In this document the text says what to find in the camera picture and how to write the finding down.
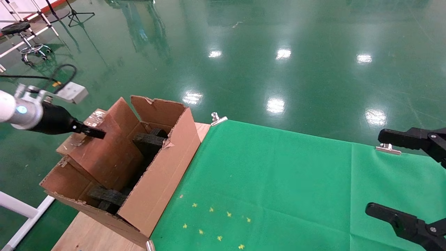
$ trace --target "wooden table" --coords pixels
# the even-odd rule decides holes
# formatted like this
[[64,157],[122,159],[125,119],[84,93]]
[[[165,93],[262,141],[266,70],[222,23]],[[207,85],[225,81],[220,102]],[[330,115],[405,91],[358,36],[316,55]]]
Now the wooden table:
[[[210,125],[195,123],[200,141]],[[79,212],[51,251],[145,251],[144,248]]]

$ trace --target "cardboard box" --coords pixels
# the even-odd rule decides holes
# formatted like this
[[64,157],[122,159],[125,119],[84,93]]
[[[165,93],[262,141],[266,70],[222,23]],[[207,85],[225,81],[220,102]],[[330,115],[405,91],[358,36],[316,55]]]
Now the cardboard box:
[[[141,96],[131,96],[131,103],[141,121],[120,98],[96,118],[95,126],[107,132],[105,138],[72,135],[58,148],[64,157],[40,185],[49,195],[145,247],[200,139],[190,108],[183,104]],[[119,217],[95,208],[98,201],[89,198],[88,191],[97,185],[123,188],[142,161],[131,139],[152,128],[164,129],[169,138],[119,209]]]

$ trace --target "floor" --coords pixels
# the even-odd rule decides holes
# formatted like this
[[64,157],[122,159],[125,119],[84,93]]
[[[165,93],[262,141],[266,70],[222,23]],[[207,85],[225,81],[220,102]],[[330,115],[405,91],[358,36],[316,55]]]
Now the floor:
[[[377,145],[382,128],[446,124],[444,0],[92,0],[83,25],[54,24],[41,42],[53,59],[30,68],[14,52],[8,74],[49,75],[78,68],[74,81],[90,95],[59,102],[79,119],[132,94],[191,106],[197,122],[210,113],[326,138]],[[88,15],[80,15],[81,20]],[[2,43],[4,50],[7,43]],[[6,79],[15,84],[45,83]],[[0,191],[38,206],[38,186],[67,135],[0,125]],[[56,202],[18,250],[50,250],[76,211]],[[24,222],[0,208],[0,247]]]

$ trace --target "green backdrop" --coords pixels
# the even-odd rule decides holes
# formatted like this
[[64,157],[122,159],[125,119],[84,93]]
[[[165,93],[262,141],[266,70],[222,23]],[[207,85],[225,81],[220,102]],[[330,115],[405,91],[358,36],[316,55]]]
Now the green backdrop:
[[446,217],[429,157],[236,121],[211,127],[161,217],[157,250],[423,250],[365,214],[377,202]]

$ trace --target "black cable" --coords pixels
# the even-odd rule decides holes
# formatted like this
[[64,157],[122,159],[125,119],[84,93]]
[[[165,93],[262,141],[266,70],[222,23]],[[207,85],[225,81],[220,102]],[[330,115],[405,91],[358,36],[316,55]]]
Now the black cable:
[[46,79],[52,80],[54,82],[59,82],[53,78],[43,77],[43,76],[26,76],[26,75],[0,75],[0,78],[13,78],[13,79]]
[[[69,77],[69,79],[67,81],[65,81],[64,83],[61,83],[59,80],[56,80],[54,77],[56,76],[56,74],[65,66],[70,66],[73,68],[73,73],[71,74],[71,76]],[[60,90],[62,90],[69,82],[71,82],[74,78],[74,76],[76,76],[78,72],[78,69],[76,68],[76,66],[72,65],[72,64],[63,64],[58,66],[53,73],[51,74],[50,77],[43,77],[43,76],[34,76],[34,75],[0,75],[0,78],[18,78],[18,79],[46,79],[48,80],[46,85],[42,88],[43,90],[46,90],[51,84],[53,83],[57,83],[60,86],[56,89],[56,91],[54,92],[54,94],[57,94]]]
[[[54,92],[54,94],[57,94],[60,90],[62,90],[66,84],[68,84],[69,82],[71,82],[74,78],[74,76],[76,76],[76,73],[78,72],[78,69],[76,68],[76,66],[66,63],[66,64],[62,64],[60,66],[58,66],[53,73],[51,74],[50,78],[53,79],[56,74],[65,66],[70,66],[71,68],[73,68],[73,73],[71,74],[71,76],[69,77],[69,79],[67,81],[65,81],[64,83],[62,83],[59,88],[56,89],[56,91]],[[48,82],[46,83],[46,85],[43,87],[44,90],[46,90],[48,88],[48,86],[51,84],[51,81],[48,80]]]

